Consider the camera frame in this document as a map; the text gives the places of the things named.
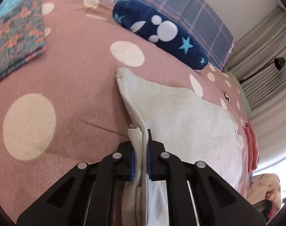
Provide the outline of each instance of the polka dot bedsheet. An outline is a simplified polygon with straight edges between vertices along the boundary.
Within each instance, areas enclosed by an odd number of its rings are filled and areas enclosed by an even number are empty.
[[[238,191],[246,195],[247,118],[227,75],[211,65],[194,71],[122,28],[109,1],[40,1],[46,50],[0,82],[0,205],[14,222],[78,162],[99,162],[128,140],[131,120],[115,81],[118,67],[191,89],[231,112],[238,125],[234,145],[242,152]],[[116,225],[121,225],[119,210]]]

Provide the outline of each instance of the metal screw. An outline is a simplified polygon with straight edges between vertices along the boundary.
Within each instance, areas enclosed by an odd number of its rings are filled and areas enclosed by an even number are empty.
[[[203,162],[203,161],[198,161],[196,163],[196,166],[199,167],[199,168],[205,168],[206,167],[206,163]]]
[[[116,153],[113,153],[113,154],[112,154],[112,157],[113,157],[114,159],[120,159],[120,158],[122,157],[122,154],[119,153],[119,152],[116,152]]]
[[[164,158],[164,159],[167,159],[170,157],[170,154],[168,152],[162,152],[161,153],[161,157]]]
[[[88,164],[86,164],[85,162],[80,162],[78,163],[77,167],[79,169],[85,169],[88,166]]]

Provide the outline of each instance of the beige towel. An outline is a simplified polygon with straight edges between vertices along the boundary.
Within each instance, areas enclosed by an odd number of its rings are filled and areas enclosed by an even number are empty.
[[[282,204],[280,180],[276,174],[261,174],[252,178],[247,201],[254,205],[263,200],[270,200],[280,210]]]

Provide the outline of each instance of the wall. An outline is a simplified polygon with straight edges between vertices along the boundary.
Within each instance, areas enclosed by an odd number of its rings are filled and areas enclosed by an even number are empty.
[[[238,41],[277,6],[277,0],[205,0]]]

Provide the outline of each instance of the white paw print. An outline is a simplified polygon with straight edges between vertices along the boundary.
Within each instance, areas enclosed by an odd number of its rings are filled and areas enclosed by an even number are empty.
[[[158,42],[158,40],[161,41],[173,40],[178,34],[178,27],[174,23],[168,20],[162,22],[162,18],[159,15],[154,15],[151,18],[151,22],[154,25],[158,25],[157,35],[151,35],[148,38],[148,40],[153,43]],[[146,21],[136,22],[130,27],[130,30],[135,33],[139,29],[141,29],[145,23]]]

